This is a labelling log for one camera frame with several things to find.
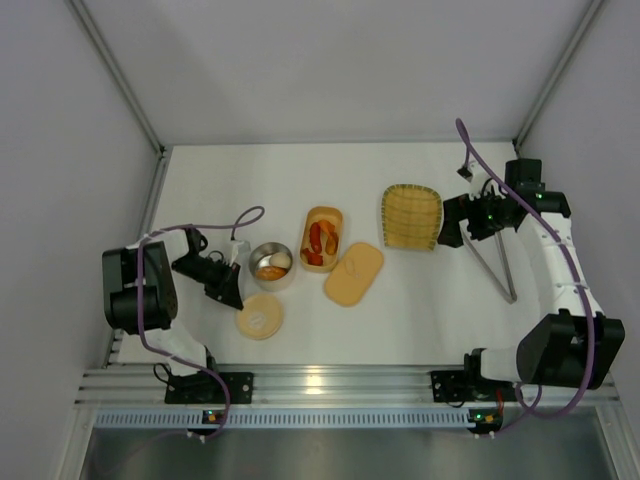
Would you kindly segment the round tan bowl lid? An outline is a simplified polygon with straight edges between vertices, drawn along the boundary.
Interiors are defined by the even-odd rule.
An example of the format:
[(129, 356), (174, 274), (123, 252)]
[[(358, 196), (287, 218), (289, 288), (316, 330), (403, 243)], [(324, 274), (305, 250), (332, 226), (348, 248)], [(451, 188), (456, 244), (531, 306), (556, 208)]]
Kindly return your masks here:
[(260, 293), (250, 296), (244, 308), (236, 312), (238, 331), (252, 340), (266, 340), (275, 335), (284, 320), (284, 307), (273, 294)]

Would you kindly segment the sesame bread bun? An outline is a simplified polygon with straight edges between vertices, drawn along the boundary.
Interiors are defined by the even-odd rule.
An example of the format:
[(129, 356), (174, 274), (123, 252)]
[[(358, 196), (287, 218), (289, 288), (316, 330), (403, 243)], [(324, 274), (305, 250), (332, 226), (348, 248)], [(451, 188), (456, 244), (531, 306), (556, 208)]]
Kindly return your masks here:
[(276, 281), (284, 277), (288, 273), (288, 270), (284, 270), (277, 267), (266, 266), (259, 268), (255, 272), (255, 277), (261, 281)]

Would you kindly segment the white egg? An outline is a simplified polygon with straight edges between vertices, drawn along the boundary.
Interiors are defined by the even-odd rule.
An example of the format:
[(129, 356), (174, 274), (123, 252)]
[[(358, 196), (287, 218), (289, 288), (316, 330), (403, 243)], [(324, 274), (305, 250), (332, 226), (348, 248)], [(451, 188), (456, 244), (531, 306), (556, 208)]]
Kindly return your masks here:
[(270, 256), (269, 265), (272, 267), (289, 270), (291, 268), (292, 260), (286, 252), (277, 252)]

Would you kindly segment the red chicken wing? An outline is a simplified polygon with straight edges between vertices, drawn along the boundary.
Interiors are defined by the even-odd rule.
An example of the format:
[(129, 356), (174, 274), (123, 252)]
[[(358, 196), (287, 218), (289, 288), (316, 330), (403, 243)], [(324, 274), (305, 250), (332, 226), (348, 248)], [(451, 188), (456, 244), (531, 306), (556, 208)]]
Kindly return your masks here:
[(302, 255), (305, 257), (306, 262), (307, 262), (308, 265), (311, 265), (311, 266), (323, 266), (324, 265), (323, 256), (321, 254), (313, 252), (312, 250), (309, 250), (308, 248), (305, 248), (302, 251)]

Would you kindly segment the red sausage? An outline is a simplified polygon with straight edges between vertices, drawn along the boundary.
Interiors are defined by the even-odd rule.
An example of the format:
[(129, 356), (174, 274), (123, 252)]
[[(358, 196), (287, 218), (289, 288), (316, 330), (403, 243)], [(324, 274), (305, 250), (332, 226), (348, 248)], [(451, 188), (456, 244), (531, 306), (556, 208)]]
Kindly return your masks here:
[(316, 254), (322, 253), (321, 233), (322, 229), (319, 223), (312, 223), (309, 229), (309, 242), (312, 251)]

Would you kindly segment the tan oblong box lid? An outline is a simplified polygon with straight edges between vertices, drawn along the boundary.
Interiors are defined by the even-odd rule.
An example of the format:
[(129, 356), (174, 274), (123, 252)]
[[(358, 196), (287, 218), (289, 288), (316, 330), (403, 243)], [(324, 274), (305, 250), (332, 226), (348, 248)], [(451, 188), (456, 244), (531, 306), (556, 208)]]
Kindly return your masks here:
[(376, 247), (352, 244), (324, 284), (327, 297), (342, 307), (357, 305), (367, 293), (384, 264), (384, 255)]

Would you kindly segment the brown roasted potato piece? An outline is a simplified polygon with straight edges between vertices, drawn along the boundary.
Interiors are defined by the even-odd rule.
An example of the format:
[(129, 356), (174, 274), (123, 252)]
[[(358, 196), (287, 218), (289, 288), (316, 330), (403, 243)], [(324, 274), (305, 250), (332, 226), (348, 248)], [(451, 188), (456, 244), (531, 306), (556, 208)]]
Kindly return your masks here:
[(325, 243), (325, 253), (329, 256), (335, 255), (338, 250), (339, 237), (332, 232)]

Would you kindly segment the orange fried dumpling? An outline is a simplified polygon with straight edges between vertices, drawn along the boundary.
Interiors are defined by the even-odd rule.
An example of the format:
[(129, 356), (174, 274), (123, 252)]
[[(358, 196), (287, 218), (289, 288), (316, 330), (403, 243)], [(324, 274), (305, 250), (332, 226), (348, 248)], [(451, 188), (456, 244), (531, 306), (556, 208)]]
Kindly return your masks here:
[(320, 229), (322, 230), (322, 232), (327, 236), (334, 236), (337, 234), (336, 232), (336, 227), (329, 222), (328, 220), (322, 219), (318, 221), (318, 225), (320, 227)]

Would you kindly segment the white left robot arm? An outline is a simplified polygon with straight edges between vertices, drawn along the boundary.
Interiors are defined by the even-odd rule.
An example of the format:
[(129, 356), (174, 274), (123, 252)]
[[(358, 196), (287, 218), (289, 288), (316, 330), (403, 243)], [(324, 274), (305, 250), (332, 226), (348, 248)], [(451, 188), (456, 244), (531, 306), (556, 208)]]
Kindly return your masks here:
[(207, 238), (195, 227), (154, 231), (133, 245), (102, 254), (104, 313), (107, 323), (139, 338), (143, 348), (163, 357), (171, 392), (221, 384), (209, 349), (178, 319), (174, 275), (203, 287), (209, 299), (244, 308), (235, 257), (212, 259), (202, 252)]

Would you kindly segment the woven bamboo tray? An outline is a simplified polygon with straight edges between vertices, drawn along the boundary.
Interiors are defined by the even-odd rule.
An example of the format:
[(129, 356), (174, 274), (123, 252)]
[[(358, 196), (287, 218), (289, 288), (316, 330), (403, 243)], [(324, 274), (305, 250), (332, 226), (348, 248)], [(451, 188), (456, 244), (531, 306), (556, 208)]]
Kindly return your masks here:
[(394, 184), (383, 193), (381, 225), (389, 248), (431, 252), (443, 224), (443, 201), (433, 189)]

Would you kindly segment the round steel bowl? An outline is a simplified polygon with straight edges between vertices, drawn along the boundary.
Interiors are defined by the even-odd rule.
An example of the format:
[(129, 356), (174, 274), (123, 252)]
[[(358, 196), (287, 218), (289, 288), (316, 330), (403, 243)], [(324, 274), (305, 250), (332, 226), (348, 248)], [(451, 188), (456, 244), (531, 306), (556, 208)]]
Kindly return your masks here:
[(268, 292), (289, 287), (295, 277), (295, 265), (290, 249), (278, 242), (256, 247), (249, 256), (249, 271), (256, 284)]

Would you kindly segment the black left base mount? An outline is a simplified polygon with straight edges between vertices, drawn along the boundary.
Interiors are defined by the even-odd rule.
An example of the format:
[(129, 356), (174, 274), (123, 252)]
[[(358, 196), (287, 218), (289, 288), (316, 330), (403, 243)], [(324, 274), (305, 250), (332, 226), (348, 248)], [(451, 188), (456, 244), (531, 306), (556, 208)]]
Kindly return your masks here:
[[(254, 375), (251, 372), (220, 372), (219, 377), (229, 392), (231, 404), (251, 404)], [(166, 404), (224, 404), (221, 384), (207, 373), (171, 376), (166, 382)]]

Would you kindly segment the left aluminium frame post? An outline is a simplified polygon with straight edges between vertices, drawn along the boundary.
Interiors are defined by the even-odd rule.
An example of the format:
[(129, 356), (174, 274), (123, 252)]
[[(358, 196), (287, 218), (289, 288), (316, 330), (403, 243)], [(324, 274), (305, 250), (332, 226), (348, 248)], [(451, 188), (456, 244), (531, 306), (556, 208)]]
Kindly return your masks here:
[(162, 157), (165, 153), (165, 146), (162, 144), (155, 129), (151, 125), (151, 122), (144, 112), (144, 109), (132, 89), (130, 82), (119, 65), (116, 56), (110, 48), (89, 8), (85, 2), (81, 0), (66, 0), (65, 4), (76, 19), (79, 28), (86, 36), (89, 44), (104, 66), (108, 76), (113, 81), (121, 99), (124, 101), (125, 106), (133, 116), (135, 123), (140, 128), (152, 150), (158, 157)]

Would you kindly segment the aluminium frame post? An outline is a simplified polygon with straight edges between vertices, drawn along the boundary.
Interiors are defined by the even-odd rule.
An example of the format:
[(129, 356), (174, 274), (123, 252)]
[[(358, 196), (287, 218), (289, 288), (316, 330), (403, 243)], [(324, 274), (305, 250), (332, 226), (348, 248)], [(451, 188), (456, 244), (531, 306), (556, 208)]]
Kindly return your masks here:
[(536, 93), (531, 106), (527, 110), (517, 134), (512, 139), (512, 146), (517, 155), (520, 154), (522, 147), (530, 136), (546, 105), (568, 73), (572, 63), (608, 4), (609, 1), (605, 0), (588, 1), (578, 20), (575, 22), (575, 25), (570, 29), (566, 41), (562, 45), (556, 59), (551, 64), (548, 74), (544, 78), (539, 91)]
[(162, 144), (155, 129), (151, 125), (151, 122), (144, 112), (144, 109), (132, 89), (130, 82), (119, 65), (116, 56), (110, 48), (89, 8), (85, 2), (81, 0), (66, 0), (65, 4), (76, 19), (79, 28), (86, 36), (89, 44), (104, 66), (108, 76), (113, 81), (121, 99), (124, 101), (125, 106), (133, 116), (135, 123), (140, 128), (152, 150), (158, 157), (162, 157), (165, 153), (165, 146)]

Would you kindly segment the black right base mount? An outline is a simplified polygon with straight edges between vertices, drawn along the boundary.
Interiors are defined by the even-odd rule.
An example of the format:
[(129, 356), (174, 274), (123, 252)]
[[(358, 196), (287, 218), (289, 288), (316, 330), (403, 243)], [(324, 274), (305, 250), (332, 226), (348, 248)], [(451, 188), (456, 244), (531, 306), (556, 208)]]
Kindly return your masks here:
[(469, 402), (515, 402), (511, 383), (473, 377), (463, 370), (433, 370), (429, 373), (433, 401), (451, 405)]

